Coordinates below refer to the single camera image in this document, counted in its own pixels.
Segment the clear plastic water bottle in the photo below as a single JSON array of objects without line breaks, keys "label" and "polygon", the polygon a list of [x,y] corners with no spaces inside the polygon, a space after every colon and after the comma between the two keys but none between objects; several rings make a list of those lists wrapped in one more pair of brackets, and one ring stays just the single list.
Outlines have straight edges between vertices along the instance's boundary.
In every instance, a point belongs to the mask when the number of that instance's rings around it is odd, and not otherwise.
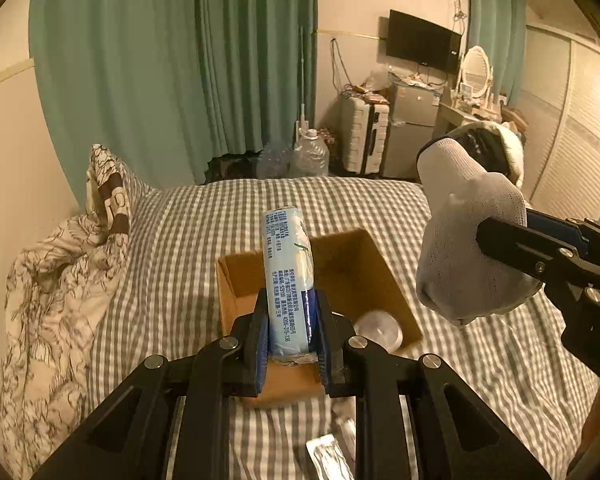
[{"label": "clear plastic water bottle", "polygon": [[389,353],[401,347],[403,333],[398,321],[388,312],[368,311],[354,323],[355,333],[367,338]]}]

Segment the floral patterned duvet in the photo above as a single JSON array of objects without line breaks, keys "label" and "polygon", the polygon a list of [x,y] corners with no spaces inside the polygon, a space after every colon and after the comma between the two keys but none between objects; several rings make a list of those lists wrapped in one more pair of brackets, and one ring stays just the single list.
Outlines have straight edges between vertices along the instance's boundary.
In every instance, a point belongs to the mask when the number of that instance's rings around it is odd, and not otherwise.
[{"label": "floral patterned duvet", "polygon": [[0,422],[12,478],[31,478],[84,419],[96,328],[121,280],[129,229],[124,212],[80,214],[10,268]]}]

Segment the black wall television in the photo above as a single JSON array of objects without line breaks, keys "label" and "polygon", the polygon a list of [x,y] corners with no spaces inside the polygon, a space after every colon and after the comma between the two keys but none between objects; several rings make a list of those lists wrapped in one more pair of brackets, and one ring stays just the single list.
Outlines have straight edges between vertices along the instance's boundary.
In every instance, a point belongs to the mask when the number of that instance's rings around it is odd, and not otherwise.
[{"label": "black wall television", "polygon": [[455,73],[462,36],[433,22],[391,10],[388,19],[386,55],[421,66]]}]

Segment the black and white jacket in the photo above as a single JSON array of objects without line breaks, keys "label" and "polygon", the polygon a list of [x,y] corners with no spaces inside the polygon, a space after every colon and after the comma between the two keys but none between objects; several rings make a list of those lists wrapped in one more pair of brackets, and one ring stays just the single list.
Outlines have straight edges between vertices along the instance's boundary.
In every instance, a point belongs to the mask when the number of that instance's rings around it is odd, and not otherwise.
[{"label": "black and white jacket", "polygon": [[486,171],[499,172],[521,188],[524,183],[524,144],[516,132],[497,122],[468,122],[448,133]]}]

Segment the brown cardboard box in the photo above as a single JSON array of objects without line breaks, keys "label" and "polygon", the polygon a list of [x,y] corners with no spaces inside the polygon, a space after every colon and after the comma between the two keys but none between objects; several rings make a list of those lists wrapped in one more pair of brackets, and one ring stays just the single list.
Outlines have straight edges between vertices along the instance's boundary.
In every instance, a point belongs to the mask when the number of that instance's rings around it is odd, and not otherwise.
[{"label": "brown cardboard box", "polygon": [[[385,311],[400,325],[406,350],[422,341],[414,302],[408,300],[369,232],[357,229],[311,240],[315,287],[326,294],[329,307],[355,323],[370,311]],[[260,252],[225,255],[216,260],[222,333],[228,334],[236,318],[253,311],[265,288]],[[270,408],[322,396],[325,390],[315,364],[285,366],[268,363],[263,391],[242,398],[247,408]]]}]

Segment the white oval vanity mirror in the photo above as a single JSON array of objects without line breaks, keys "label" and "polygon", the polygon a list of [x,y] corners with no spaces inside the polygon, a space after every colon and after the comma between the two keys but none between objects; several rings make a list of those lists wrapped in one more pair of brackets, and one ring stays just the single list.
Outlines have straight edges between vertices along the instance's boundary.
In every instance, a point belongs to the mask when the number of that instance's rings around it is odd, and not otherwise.
[{"label": "white oval vanity mirror", "polygon": [[457,91],[466,102],[486,99],[493,81],[493,68],[483,47],[470,47],[460,64]]}]

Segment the green curtain right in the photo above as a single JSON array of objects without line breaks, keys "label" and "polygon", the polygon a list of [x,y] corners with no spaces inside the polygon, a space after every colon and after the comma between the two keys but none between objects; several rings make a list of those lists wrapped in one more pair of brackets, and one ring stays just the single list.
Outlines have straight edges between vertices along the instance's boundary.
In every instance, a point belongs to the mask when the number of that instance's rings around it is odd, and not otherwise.
[{"label": "green curtain right", "polygon": [[468,47],[482,47],[493,67],[492,92],[517,103],[526,52],[527,0],[469,0]]}]

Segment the white louvred wardrobe door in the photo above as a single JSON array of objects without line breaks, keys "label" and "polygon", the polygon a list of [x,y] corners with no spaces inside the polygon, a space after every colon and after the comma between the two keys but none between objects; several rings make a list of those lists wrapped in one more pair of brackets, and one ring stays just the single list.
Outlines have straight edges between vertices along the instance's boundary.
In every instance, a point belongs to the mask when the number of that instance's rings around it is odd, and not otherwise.
[{"label": "white louvred wardrobe door", "polygon": [[600,220],[600,47],[528,26],[516,109],[528,120],[522,192],[530,204]]}]

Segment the green curtain left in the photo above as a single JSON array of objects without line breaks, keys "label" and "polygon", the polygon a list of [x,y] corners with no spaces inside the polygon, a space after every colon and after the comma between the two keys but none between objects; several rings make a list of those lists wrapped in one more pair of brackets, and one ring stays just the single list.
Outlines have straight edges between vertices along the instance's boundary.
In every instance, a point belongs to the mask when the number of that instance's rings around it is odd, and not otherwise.
[{"label": "green curtain left", "polygon": [[315,99],[317,0],[31,0],[30,52],[77,200],[100,144],[158,188],[294,136]]}]

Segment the silver mini fridge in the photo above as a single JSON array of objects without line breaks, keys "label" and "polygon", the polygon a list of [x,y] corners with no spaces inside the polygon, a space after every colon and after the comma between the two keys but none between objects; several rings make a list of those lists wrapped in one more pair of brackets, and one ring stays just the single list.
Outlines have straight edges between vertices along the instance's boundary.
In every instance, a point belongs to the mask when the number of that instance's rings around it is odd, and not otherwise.
[{"label": "silver mini fridge", "polygon": [[412,84],[392,84],[390,117],[380,175],[388,179],[415,180],[416,157],[434,133],[440,96]]}]

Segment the patterned pillow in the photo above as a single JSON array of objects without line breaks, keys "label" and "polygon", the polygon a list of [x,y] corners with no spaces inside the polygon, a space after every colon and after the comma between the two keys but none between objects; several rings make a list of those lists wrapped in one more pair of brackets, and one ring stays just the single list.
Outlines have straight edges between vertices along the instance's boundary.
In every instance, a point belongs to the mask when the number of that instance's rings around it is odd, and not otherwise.
[{"label": "patterned pillow", "polygon": [[86,208],[109,234],[129,234],[134,209],[152,187],[102,144],[93,144],[86,172]]}]

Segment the large clear water jug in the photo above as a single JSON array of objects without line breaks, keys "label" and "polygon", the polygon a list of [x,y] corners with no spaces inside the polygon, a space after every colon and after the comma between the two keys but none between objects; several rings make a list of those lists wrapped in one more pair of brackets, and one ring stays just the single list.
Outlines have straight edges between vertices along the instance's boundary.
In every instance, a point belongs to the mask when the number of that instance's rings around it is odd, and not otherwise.
[{"label": "large clear water jug", "polygon": [[315,129],[300,129],[294,154],[292,154],[290,174],[294,178],[327,177],[329,150]]}]

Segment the white suitcase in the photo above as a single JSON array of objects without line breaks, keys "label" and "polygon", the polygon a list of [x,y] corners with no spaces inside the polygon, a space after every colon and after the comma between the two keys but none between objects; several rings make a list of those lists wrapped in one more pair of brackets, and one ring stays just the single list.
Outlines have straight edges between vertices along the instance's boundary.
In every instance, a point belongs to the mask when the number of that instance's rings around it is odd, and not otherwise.
[{"label": "white suitcase", "polygon": [[367,102],[345,96],[340,110],[340,158],[351,174],[378,174],[385,149],[390,107],[386,100]]}]

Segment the green curtain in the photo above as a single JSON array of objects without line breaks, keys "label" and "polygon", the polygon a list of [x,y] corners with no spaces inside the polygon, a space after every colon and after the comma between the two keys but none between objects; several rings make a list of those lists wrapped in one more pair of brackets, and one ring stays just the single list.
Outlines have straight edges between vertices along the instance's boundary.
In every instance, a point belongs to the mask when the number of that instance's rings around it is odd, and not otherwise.
[{"label": "green curtain", "polygon": [[30,52],[77,200],[100,144],[158,188],[294,136],[315,99],[317,0],[31,0]]},{"label": "green curtain", "polygon": [[493,67],[492,92],[517,103],[526,52],[527,0],[469,0],[468,47],[482,47]]}]

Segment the blue tissue pack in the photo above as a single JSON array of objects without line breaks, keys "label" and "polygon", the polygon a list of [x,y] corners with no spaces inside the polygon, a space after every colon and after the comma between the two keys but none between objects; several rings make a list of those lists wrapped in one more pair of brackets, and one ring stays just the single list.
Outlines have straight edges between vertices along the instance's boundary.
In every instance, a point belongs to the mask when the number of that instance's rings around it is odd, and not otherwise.
[{"label": "blue tissue pack", "polygon": [[313,363],[317,360],[314,262],[299,208],[271,210],[262,216],[262,252],[270,356],[288,365]]}]

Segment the silver foil blister pack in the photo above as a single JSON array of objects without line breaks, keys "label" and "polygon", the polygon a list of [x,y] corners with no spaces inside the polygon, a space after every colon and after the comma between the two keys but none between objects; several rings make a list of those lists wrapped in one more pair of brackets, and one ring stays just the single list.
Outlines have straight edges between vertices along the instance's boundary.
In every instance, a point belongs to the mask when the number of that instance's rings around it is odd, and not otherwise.
[{"label": "silver foil blister pack", "polygon": [[333,434],[306,442],[306,452],[320,480],[353,480],[354,474]]}]

